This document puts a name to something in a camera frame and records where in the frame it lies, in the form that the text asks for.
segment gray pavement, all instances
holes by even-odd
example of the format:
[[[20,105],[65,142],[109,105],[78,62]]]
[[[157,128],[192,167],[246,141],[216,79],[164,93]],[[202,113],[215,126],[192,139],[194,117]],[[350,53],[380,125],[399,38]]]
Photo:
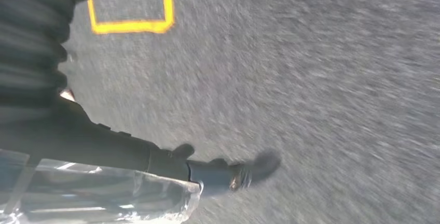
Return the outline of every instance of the gray pavement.
[[[136,1],[98,17],[162,16]],[[440,223],[440,0],[174,4],[166,34],[108,35],[79,5],[62,70],[93,121],[163,148],[281,152],[273,179],[188,223]]]

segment shoe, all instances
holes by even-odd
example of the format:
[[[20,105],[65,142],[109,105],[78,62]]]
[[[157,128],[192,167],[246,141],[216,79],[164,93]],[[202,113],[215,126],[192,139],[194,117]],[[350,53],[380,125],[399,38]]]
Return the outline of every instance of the shoe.
[[[214,196],[258,185],[281,164],[275,152],[261,153],[253,161],[228,165],[223,159],[209,163],[187,161],[189,180],[203,185],[202,196]]]
[[[229,189],[237,191],[260,184],[269,178],[281,165],[281,159],[274,152],[265,152],[257,156],[250,163],[239,163],[231,165],[230,170],[234,171]]]

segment person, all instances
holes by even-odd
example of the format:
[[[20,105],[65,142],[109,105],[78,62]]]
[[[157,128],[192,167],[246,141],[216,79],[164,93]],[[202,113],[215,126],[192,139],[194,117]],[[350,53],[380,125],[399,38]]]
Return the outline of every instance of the person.
[[[274,152],[233,164],[190,160],[191,145],[160,149],[91,122],[73,98],[61,97],[67,85],[57,69],[67,57],[61,44],[69,38],[74,7],[82,1],[0,0],[1,150],[26,154],[27,168],[49,159],[190,181],[203,186],[202,197],[256,185],[277,170],[281,160]],[[26,176],[19,178],[25,188]]]

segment plastic bag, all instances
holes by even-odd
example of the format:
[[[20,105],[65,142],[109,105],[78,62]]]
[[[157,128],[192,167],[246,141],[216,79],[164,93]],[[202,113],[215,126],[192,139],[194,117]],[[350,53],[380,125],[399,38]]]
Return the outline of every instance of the plastic bag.
[[[140,171],[47,159],[31,164],[27,155],[0,150],[0,224],[181,223],[202,190]]]

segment yellow road marking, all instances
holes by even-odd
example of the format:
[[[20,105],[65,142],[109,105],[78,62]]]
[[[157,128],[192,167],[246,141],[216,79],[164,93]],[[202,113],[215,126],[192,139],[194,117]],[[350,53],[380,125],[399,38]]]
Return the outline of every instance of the yellow road marking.
[[[165,20],[129,20],[120,22],[97,22],[93,0],[88,0],[90,23],[96,34],[153,32],[165,33],[174,24],[173,0],[163,0]]]

